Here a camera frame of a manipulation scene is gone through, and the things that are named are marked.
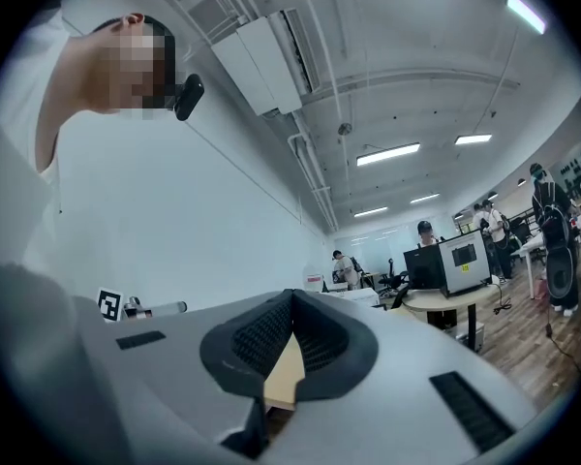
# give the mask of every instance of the white shoe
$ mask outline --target white shoe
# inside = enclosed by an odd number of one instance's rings
[[[579,308],[579,305],[576,305],[574,308],[567,308],[564,311],[564,317],[572,317],[572,314],[577,311],[577,308]]]

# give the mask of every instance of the black cap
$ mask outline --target black cap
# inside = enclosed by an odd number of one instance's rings
[[[427,231],[432,231],[432,230],[433,230],[433,227],[430,225],[430,222],[428,222],[428,221],[421,221],[417,225],[417,233],[418,234],[426,233]]]
[[[541,164],[532,164],[532,166],[530,167],[530,174],[533,175],[536,172],[540,172],[542,171],[542,165]]]

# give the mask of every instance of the air conditioner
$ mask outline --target air conditioner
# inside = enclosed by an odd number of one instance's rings
[[[300,96],[321,85],[296,9],[245,24],[212,49],[257,115],[301,109]]]

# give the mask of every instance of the rectangular light fixture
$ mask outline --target rectangular light fixture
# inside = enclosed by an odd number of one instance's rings
[[[492,137],[493,135],[459,136],[454,144],[485,143]]]
[[[365,212],[359,212],[355,214],[355,217],[363,217],[364,215],[370,215],[371,213],[377,212],[384,212],[387,210],[386,206],[382,206],[381,208],[375,208],[374,210],[367,210]]]
[[[544,34],[544,30],[546,29],[544,21],[538,17],[532,9],[521,2],[521,0],[507,0],[507,5],[515,13],[527,20],[538,33]]]
[[[415,153],[418,149],[419,143],[413,143],[407,144],[405,146],[399,146],[398,148],[378,151],[377,153],[371,153],[370,155],[362,155],[361,157],[357,157],[357,166],[361,167],[365,166],[366,164],[372,164],[373,162],[380,162],[381,160],[399,157],[400,155]]]
[[[431,198],[436,198],[439,196],[439,193],[435,193],[434,195],[428,195],[427,197],[417,198],[415,200],[411,200],[411,203],[418,203],[423,202],[424,200],[430,200]]]

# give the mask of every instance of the round table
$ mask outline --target round table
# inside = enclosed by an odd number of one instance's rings
[[[467,346],[475,348],[475,304],[499,297],[500,280],[492,276],[493,285],[482,286],[469,293],[457,294],[446,298],[440,290],[410,290],[403,303],[414,312],[445,312],[467,307],[469,312],[469,335]]]

